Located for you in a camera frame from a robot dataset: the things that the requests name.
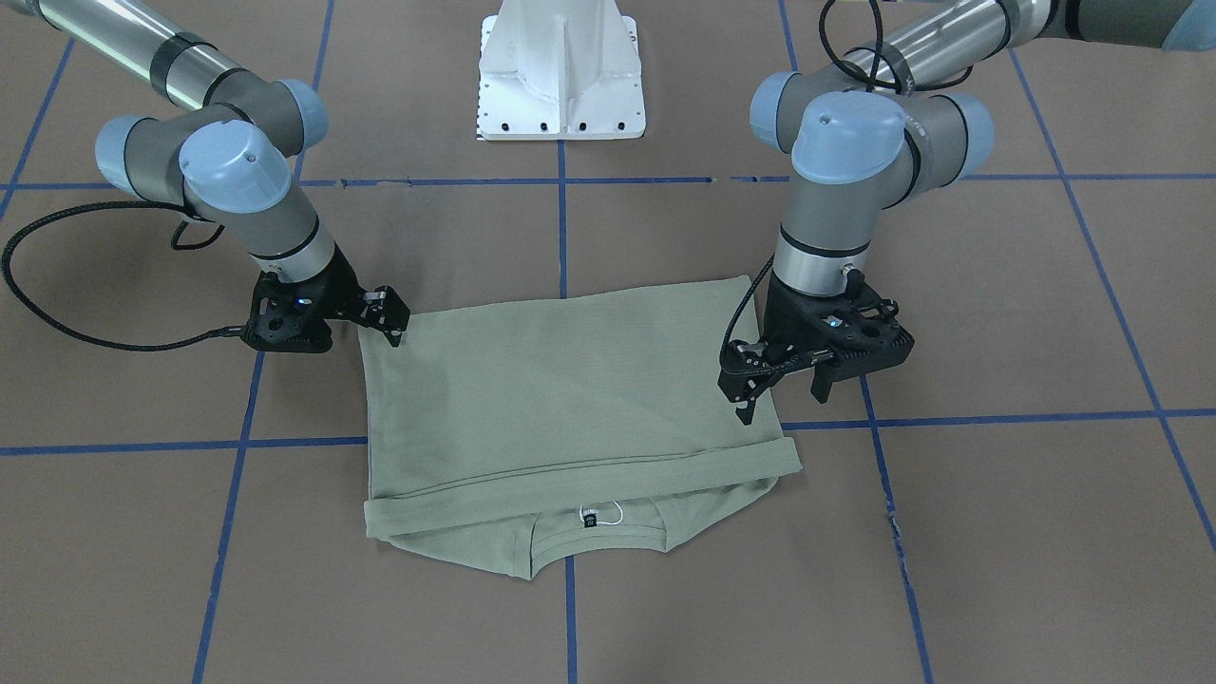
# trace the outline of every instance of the white bracket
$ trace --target white bracket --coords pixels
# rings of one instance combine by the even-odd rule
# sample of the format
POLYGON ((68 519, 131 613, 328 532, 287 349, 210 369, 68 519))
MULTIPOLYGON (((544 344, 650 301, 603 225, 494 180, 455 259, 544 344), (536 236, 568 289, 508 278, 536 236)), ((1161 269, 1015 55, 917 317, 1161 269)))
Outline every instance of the white bracket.
POLYGON ((477 136, 619 140, 646 131, 637 23, 614 0, 502 0, 482 22, 477 136))

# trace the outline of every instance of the light blue joint cap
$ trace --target light blue joint cap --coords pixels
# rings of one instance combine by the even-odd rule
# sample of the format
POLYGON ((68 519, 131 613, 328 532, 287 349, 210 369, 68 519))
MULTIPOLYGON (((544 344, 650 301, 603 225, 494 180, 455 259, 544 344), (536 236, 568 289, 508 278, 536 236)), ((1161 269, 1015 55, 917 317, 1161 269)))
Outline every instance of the light blue joint cap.
POLYGON ((781 150, 777 144, 777 105, 781 103, 781 94, 786 90, 786 84, 796 72, 777 72, 764 79, 756 94, 751 96, 751 135, 755 135, 765 145, 781 150))
POLYGON ((996 124, 992 123, 992 114, 979 99, 955 92, 944 95, 944 97, 948 97, 958 105, 967 124, 967 156, 963 158, 963 170, 958 172, 957 176, 963 178, 975 173, 975 169, 984 166, 984 162, 992 155, 992 145, 996 142, 996 124))
POLYGON ((106 176, 114 187, 135 195, 139 192, 131 186, 131 179, 126 175, 126 139, 131 134, 135 124, 148 117, 118 117, 101 127, 97 134, 97 142, 92 146, 94 157, 97 159, 97 168, 101 175, 106 176))
POLYGON ((292 186, 292 170, 261 129, 243 120, 196 130, 178 155, 186 184, 198 198, 233 214, 277 204, 292 186))
POLYGON ((873 92, 820 95, 806 106, 792 153, 798 175, 824 185, 871 178, 903 148, 907 114, 873 92))
POLYGON ((1195 0, 1173 24, 1170 35, 1161 44, 1162 50, 1192 50, 1195 52, 1216 47, 1216 0, 1195 0))
POLYGON ((276 83, 287 86, 295 99, 295 106, 300 110, 300 120, 304 122, 304 150, 325 140, 325 135, 330 133, 330 114, 325 111, 321 96, 303 80, 289 78, 276 83))

